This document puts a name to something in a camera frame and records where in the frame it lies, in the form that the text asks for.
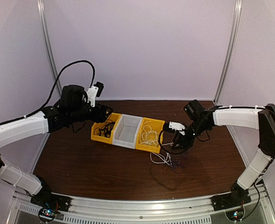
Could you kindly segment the yellow bin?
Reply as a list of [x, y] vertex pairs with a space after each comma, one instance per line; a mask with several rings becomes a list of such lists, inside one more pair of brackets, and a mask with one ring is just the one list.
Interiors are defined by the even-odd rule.
[[158, 137], [164, 123], [163, 120], [144, 117], [137, 135], [135, 149], [159, 154], [161, 147], [158, 143]]
[[111, 145], [120, 117], [121, 114], [112, 113], [104, 123], [94, 123], [91, 128], [91, 140]]

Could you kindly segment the white bin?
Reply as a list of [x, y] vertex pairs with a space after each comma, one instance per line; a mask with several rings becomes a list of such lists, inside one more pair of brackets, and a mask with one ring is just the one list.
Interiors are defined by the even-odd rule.
[[143, 117], [122, 114], [114, 129], [112, 144], [135, 149], [142, 120]]

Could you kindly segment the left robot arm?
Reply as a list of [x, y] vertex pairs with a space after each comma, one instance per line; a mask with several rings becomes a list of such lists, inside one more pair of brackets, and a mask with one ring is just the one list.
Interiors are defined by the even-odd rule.
[[[113, 109], [96, 103], [103, 88], [100, 82], [88, 90], [79, 85], [64, 86], [61, 98], [53, 106], [42, 107], [32, 115], [0, 123], [0, 149], [25, 138], [74, 127], [77, 122], [105, 122]], [[50, 187], [41, 177], [9, 164], [1, 154], [0, 179], [35, 196], [44, 207], [51, 207], [55, 203]]]

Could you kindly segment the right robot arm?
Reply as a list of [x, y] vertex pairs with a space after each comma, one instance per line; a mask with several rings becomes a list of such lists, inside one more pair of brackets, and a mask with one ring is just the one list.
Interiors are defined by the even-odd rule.
[[234, 140], [240, 142], [241, 131], [256, 132], [258, 145], [252, 149], [251, 161], [231, 187], [227, 202], [237, 206], [245, 199], [247, 190], [263, 176], [275, 160], [275, 104], [265, 106], [220, 106], [205, 109], [199, 101], [190, 101], [184, 108], [191, 119], [190, 125], [169, 122], [164, 130], [175, 134], [172, 149], [185, 151], [193, 146], [194, 141], [203, 132], [216, 126], [227, 126], [235, 131]]

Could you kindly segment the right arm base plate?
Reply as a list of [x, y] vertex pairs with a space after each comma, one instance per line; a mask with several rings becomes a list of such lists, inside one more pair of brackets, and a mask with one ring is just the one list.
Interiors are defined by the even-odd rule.
[[238, 195], [234, 195], [232, 193], [214, 195], [211, 197], [211, 203], [215, 211], [238, 207], [244, 203], [250, 203], [251, 201], [251, 197], [248, 195], [239, 197]]

